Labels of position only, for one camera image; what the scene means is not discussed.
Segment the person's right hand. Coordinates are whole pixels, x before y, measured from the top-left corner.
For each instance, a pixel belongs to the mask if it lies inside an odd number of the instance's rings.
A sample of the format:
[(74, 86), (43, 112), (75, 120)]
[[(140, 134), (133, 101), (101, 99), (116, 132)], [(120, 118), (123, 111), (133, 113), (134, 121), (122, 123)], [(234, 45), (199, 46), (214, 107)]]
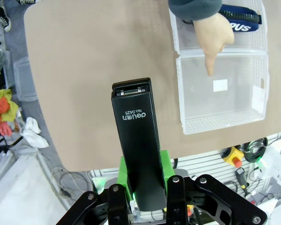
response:
[(234, 43), (233, 30), (229, 21), (219, 13), (193, 21), (193, 24), (199, 46), (205, 55), (207, 74), (212, 76), (216, 56), (226, 45)]

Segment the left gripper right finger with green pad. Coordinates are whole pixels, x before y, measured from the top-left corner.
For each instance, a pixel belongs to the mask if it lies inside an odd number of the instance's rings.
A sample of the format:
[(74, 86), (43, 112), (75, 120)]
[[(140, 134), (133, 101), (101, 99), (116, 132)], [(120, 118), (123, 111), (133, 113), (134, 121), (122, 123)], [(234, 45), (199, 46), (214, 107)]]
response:
[(267, 214), (209, 174), (196, 180), (177, 175), (166, 150), (160, 152), (166, 182), (166, 224), (188, 224), (187, 206), (193, 205), (220, 225), (264, 225)]

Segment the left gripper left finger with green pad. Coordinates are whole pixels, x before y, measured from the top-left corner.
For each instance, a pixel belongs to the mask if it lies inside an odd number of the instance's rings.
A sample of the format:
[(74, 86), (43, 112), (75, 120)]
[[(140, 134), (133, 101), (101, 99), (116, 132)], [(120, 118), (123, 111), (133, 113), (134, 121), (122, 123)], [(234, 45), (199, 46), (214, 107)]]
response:
[(121, 158), (116, 183), (105, 188), (102, 193), (84, 192), (59, 220), (59, 225), (110, 225), (130, 224), (128, 206), (132, 200), (124, 157)]

